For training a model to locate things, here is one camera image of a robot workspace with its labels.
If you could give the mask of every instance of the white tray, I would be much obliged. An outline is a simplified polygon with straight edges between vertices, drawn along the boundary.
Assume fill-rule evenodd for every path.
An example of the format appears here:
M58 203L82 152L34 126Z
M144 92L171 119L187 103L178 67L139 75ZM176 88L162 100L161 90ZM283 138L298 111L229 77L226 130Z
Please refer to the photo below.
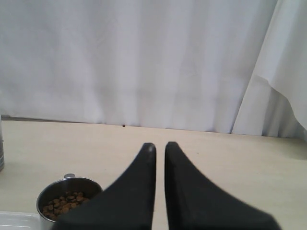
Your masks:
M0 230L39 230L39 215L23 212L0 212Z

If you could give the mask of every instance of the kibble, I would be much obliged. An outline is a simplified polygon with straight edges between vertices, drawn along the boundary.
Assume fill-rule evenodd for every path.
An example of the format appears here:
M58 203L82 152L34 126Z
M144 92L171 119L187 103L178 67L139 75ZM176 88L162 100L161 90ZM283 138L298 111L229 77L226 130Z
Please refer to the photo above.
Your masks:
M66 192L64 195L49 201L43 207L43 215L56 221L59 215L67 213L72 208L76 208L90 199L83 196L82 192Z

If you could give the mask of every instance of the beige table surface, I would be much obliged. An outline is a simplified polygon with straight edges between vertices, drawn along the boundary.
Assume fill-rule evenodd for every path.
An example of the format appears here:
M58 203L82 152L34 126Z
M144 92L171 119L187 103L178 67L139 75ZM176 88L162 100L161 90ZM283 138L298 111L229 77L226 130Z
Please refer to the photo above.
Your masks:
M95 124L3 121L5 168L0 211L34 212L40 191L66 173L107 188L144 142L157 148L154 230L166 230L164 148L177 141L218 186L272 213L284 230L307 229L307 144L182 130Z

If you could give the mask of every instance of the white curtain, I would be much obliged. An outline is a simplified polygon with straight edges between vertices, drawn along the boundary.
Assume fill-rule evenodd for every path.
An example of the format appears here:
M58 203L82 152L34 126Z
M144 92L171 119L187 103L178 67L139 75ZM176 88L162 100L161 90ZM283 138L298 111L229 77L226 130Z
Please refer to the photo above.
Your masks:
M303 137L306 12L305 0L3 0L1 113Z

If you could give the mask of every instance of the metal bowl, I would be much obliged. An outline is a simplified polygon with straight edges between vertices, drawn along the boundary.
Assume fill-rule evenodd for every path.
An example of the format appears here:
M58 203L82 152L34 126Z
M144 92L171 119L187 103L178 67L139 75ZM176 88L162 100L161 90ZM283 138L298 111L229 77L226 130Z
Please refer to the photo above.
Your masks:
M48 185L38 196L36 209L40 215L41 230L49 230L55 223L43 215L43 207L55 198L65 194L65 192L83 192L86 198L93 198L103 190L101 186L88 178L76 177L74 174L67 174L63 179Z

